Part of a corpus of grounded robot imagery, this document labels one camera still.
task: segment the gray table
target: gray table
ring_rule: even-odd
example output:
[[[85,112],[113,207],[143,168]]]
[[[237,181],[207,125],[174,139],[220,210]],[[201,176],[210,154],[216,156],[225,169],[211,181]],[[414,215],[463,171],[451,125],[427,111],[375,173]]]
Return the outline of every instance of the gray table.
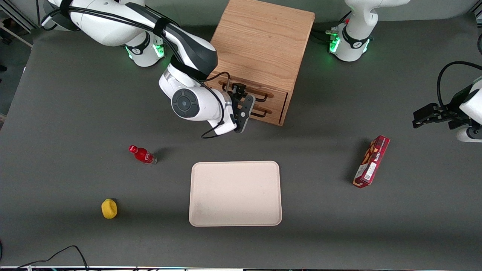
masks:
[[[38,35],[0,132],[1,263],[76,244],[102,266],[479,270],[482,145],[445,123],[411,124],[436,101],[445,64],[482,62],[474,18],[381,22],[374,36],[356,63],[308,44],[284,127],[252,121],[202,140],[208,124],[179,119],[159,89],[167,60],[139,68],[80,32]],[[479,75],[447,71],[445,100]],[[358,189],[351,179],[379,134],[392,142]],[[133,160],[131,144],[159,164]],[[279,163],[281,224],[191,226],[193,164],[245,160]],[[116,219],[102,217],[106,198],[119,201]],[[69,251],[49,264],[81,261]]]

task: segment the wooden drawer box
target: wooden drawer box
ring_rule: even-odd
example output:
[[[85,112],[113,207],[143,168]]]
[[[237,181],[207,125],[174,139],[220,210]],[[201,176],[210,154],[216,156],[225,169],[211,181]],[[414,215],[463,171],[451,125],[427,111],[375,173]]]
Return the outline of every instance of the wooden drawer box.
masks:
[[[251,117],[282,126],[314,19],[312,12],[230,0],[211,39],[218,66],[210,77],[229,72],[231,83],[245,84],[263,100],[254,104]],[[209,86],[221,90],[227,81],[220,76]]]
[[[214,79],[208,85],[209,87],[218,90],[226,90],[227,83],[228,78],[220,76]],[[276,90],[272,87],[260,86],[255,82],[236,77],[231,77],[231,83],[228,91],[231,91],[231,86],[233,83],[245,84],[246,92],[256,97],[256,102],[253,108],[253,113],[256,115],[251,115],[251,118],[282,126],[282,120],[284,120],[283,112],[286,112],[283,109],[288,97],[287,92]]]

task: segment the red bottle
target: red bottle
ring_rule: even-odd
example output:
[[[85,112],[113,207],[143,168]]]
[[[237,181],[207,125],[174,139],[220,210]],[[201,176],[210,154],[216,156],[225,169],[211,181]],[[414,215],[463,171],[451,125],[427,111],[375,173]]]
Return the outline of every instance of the red bottle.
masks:
[[[129,147],[129,151],[134,154],[134,157],[144,164],[154,165],[157,163],[157,158],[148,152],[145,148],[138,148],[134,145]]]

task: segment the white label on box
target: white label on box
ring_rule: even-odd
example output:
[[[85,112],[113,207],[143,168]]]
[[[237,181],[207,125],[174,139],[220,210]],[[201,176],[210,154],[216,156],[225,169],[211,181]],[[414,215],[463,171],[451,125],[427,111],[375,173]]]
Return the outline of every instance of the white label on box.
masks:
[[[359,168],[358,168],[358,171],[357,171],[357,174],[355,175],[355,179],[360,177],[362,174],[363,174],[363,171],[365,171],[366,167],[368,166],[368,164],[363,164],[361,165]]]
[[[370,167],[368,168],[368,171],[365,174],[366,180],[370,180],[372,178],[372,174],[373,174],[373,171],[375,171],[375,169],[376,169],[376,164],[374,162],[372,162],[370,164]]]

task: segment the beige tray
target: beige tray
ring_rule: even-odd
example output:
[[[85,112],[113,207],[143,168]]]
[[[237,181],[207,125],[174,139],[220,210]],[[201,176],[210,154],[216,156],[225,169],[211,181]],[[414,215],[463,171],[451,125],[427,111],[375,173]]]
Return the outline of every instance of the beige tray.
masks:
[[[276,226],[280,168],[274,161],[197,163],[191,172],[189,222],[195,227]]]

